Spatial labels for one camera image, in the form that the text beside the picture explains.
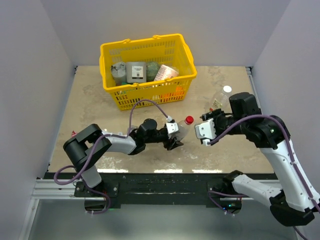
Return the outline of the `large clear square bottle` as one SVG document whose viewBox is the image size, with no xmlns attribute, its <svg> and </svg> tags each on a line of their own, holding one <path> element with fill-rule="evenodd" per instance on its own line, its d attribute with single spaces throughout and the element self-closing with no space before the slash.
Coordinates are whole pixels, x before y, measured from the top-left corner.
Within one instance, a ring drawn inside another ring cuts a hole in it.
<svg viewBox="0 0 320 240">
<path fill-rule="evenodd" d="M 218 88 L 213 96 L 209 98 L 209 101 L 205 105 L 206 110 L 223 109 L 229 104 L 229 97 L 232 95 L 232 91 L 226 93 L 223 91 L 223 87 Z"/>
</svg>

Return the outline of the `red label water bottle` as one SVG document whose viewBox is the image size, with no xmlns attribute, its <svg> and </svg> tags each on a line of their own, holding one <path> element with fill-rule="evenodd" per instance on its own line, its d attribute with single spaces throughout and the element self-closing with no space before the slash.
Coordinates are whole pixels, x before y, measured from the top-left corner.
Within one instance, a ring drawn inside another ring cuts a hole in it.
<svg viewBox="0 0 320 240">
<path fill-rule="evenodd" d="M 180 141 L 187 136 L 193 124 L 193 123 L 190 125 L 186 124 L 185 118 L 178 123 L 178 132 L 175 134 L 177 139 Z"/>
</svg>

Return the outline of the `red bottle cap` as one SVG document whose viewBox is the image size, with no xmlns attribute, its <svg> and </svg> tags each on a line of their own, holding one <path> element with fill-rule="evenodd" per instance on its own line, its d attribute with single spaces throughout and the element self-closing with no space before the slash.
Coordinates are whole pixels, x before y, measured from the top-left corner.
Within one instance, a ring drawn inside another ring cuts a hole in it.
<svg viewBox="0 0 320 240">
<path fill-rule="evenodd" d="M 194 122 L 194 118 L 191 116 L 191 115 L 188 115 L 184 122 L 187 124 L 187 125 L 191 125 L 193 122 Z"/>
</svg>

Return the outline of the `white bottle cap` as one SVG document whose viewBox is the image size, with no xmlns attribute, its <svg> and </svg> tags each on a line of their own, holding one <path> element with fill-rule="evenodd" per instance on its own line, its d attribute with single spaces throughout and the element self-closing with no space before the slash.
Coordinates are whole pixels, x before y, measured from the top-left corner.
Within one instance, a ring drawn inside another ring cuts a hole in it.
<svg viewBox="0 0 320 240">
<path fill-rule="evenodd" d="M 229 85 L 225 85 L 225 86 L 223 87 L 223 91 L 224 91 L 225 93 L 231 93 L 231 92 L 232 92 L 232 88 L 231 88 Z"/>
</svg>

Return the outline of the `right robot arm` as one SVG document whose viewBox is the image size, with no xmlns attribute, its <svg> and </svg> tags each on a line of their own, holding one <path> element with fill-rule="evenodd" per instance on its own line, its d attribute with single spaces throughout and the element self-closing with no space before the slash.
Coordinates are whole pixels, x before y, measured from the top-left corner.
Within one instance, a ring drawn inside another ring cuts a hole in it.
<svg viewBox="0 0 320 240">
<path fill-rule="evenodd" d="M 266 157 L 281 187 L 271 187 L 235 170 L 226 175 L 211 194 L 229 198 L 249 197 L 269 208 L 283 226 L 306 226 L 320 210 L 320 194 L 306 176 L 294 153 L 291 135 L 281 118 L 262 114 L 256 97 L 248 92 L 229 97 L 231 113 L 221 109 L 204 113 L 196 137 L 212 146 L 226 135 L 243 135 Z"/>
</svg>

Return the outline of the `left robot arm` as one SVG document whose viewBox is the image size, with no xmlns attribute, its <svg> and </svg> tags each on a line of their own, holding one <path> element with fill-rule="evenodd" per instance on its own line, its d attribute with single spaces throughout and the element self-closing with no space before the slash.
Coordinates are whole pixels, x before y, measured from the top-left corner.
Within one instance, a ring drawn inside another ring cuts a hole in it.
<svg viewBox="0 0 320 240">
<path fill-rule="evenodd" d="M 102 177 L 96 162 L 104 153 L 137 155 L 145 150 L 146 144 L 162 143 L 168 151 L 183 145 L 183 126 L 174 120 L 157 129 L 156 120 L 147 118 L 138 127 L 131 127 L 128 135 L 103 131 L 97 124 L 91 124 L 67 140 L 63 150 L 72 162 L 80 178 L 86 183 L 86 191 L 99 196 L 104 190 Z"/>
</svg>

